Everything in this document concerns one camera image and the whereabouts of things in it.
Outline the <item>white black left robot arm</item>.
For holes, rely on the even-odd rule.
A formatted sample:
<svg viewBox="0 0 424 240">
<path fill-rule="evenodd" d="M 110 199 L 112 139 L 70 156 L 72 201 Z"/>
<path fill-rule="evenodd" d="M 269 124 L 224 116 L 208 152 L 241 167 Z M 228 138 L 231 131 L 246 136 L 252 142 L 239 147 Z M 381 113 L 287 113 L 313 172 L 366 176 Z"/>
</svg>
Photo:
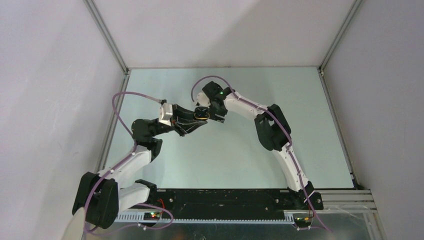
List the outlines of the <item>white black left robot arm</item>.
<svg viewBox="0 0 424 240">
<path fill-rule="evenodd" d="M 86 172 L 81 177 L 72 214 L 81 212 L 83 222 L 107 229 L 120 213 L 133 206 L 156 206 L 158 194 L 152 191 L 154 184 L 144 180 L 137 180 L 130 186 L 125 184 L 160 154 L 163 140 L 158 139 L 158 135 L 176 132 L 184 137 L 207 124 L 209 118 L 207 106 L 198 105 L 194 110 L 188 110 L 178 104 L 163 102 L 157 118 L 134 120 L 130 128 L 133 146 L 112 167 L 97 173 Z"/>
</svg>

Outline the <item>black earbud charging case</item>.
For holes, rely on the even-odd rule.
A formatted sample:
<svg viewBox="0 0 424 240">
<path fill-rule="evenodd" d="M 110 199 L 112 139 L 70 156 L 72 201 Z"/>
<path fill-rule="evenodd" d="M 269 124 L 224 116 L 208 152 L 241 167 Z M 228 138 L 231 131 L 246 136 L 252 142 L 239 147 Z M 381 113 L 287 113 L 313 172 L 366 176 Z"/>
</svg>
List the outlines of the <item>black earbud charging case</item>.
<svg viewBox="0 0 424 240">
<path fill-rule="evenodd" d="M 196 120 L 207 121 L 210 118 L 209 108 L 206 106 L 197 106 L 194 109 L 193 118 Z"/>
</svg>

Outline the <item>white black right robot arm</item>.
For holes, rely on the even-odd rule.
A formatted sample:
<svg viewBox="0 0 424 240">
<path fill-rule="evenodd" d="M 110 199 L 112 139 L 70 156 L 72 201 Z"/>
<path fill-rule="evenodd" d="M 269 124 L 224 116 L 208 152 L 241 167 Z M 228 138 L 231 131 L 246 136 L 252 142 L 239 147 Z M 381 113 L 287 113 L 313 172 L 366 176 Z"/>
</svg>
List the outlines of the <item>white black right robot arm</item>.
<svg viewBox="0 0 424 240">
<path fill-rule="evenodd" d="M 213 81 L 202 88 L 194 102 L 198 106 L 208 107 L 210 118 L 217 122 L 223 122 L 228 112 L 254 121 L 260 144 L 274 154 L 281 166 L 291 193 L 291 204 L 297 209 L 304 209 L 310 204 L 315 188 L 297 160 L 291 128 L 278 105 L 261 105 Z"/>
</svg>

